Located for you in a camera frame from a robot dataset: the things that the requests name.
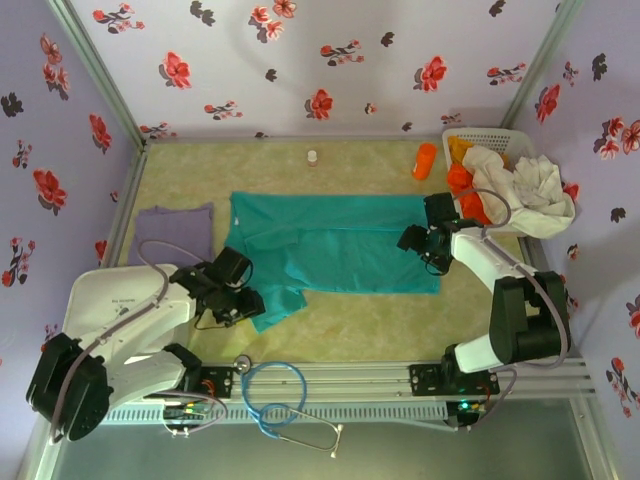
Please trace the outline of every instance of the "orange cup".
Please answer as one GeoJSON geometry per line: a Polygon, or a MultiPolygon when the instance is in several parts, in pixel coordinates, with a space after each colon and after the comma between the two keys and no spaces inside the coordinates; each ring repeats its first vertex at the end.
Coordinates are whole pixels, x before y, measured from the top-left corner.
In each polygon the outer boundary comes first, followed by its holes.
{"type": "Polygon", "coordinates": [[[418,149],[416,155],[416,164],[413,167],[413,178],[416,180],[424,180],[431,173],[431,167],[436,159],[438,148],[432,143],[423,143],[418,149]]]}

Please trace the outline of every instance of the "stethoscope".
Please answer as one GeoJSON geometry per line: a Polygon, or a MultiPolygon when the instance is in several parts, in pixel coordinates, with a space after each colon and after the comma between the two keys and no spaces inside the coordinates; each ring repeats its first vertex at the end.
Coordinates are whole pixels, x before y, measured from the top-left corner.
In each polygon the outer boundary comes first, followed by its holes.
{"type": "Polygon", "coordinates": [[[316,417],[315,415],[310,415],[303,411],[304,404],[307,401],[307,382],[302,375],[302,372],[295,365],[291,365],[290,363],[286,362],[266,362],[253,367],[251,359],[246,355],[241,355],[236,358],[233,365],[235,369],[240,373],[242,400],[247,407],[249,415],[258,424],[258,427],[260,428],[260,431],[262,433],[264,433],[267,437],[273,438],[275,440],[283,440],[285,442],[294,443],[303,447],[313,448],[314,450],[319,450],[321,452],[331,452],[331,458],[336,458],[336,453],[340,445],[340,437],[342,436],[342,430],[344,426],[341,423],[334,424],[323,418],[316,417]],[[251,379],[258,372],[269,367],[279,367],[291,370],[300,380],[300,384],[302,385],[302,395],[300,397],[300,402],[298,403],[296,408],[292,408],[289,405],[285,405],[284,403],[270,403],[262,408],[256,408],[249,401],[249,386],[251,379]],[[287,418],[285,418],[281,422],[267,421],[266,418],[268,414],[276,410],[284,410],[286,413],[288,413],[287,418]],[[330,426],[336,434],[333,445],[329,447],[313,445],[311,443],[303,442],[301,440],[285,436],[274,430],[276,428],[282,428],[286,425],[289,425],[297,417],[316,420],[320,423],[324,423],[325,425],[330,426]]]}

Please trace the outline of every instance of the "teal fabric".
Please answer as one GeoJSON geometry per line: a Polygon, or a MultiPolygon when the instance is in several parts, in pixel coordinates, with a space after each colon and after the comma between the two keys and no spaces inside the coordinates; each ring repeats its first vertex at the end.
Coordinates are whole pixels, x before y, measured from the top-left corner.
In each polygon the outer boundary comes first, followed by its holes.
{"type": "Polygon", "coordinates": [[[303,290],[438,293],[415,253],[396,247],[409,225],[426,225],[420,195],[231,195],[226,245],[254,264],[249,285],[265,303],[263,332],[306,306],[303,290]]]}

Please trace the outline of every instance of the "purple wall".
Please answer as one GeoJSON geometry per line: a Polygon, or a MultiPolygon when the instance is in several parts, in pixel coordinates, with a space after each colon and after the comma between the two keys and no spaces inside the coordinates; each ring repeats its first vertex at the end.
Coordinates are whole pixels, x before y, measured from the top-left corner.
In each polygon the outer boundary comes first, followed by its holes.
{"type": "Polygon", "coordinates": [[[228,138],[497,125],[558,2],[70,3],[143,133],[228,138]]]}
{"type": "Polygon", "coordinates": [[[515,126],[579,190],[575,223],[544,248],[566,276],[572,333],[629,479],[640,475],[640,62],[631,47],[640,34],[632,12],[637,0],[586,2],[515,126]]]}
{"type": "Polygon", "coordinates": [[[41,345],[62,326],[73,281],[98,266],[134,147],[46,2],[3,2],[0,45],[0,478],[10,479],[36,418],[25,393],[41,345]]]}

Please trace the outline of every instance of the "white plastic basket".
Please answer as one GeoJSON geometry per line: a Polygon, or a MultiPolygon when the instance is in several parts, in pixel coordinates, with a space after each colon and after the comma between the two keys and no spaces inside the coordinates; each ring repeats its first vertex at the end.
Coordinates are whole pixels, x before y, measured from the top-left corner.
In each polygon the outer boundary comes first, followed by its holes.
{"type": "MultiPolygon", "coordinates": [[[[480,145],[500,154],[506,154],[510,167],[520,160],[520,157],[537,157],[531,139],[524,132],[506,130],[504,128],[450,128],[442,134],[444,155],[447,161],[447,172],[451,168],[451,153],[449,152],[449,137],[458,137],[462,140],[480,145]]],[[[460,202],[455,201],[456,211],[462,217],[460,202]]],[[[492,230],[495,232],[515,233],[524,236],[520,230],[513,227],[502,227],[492,230]]]]}

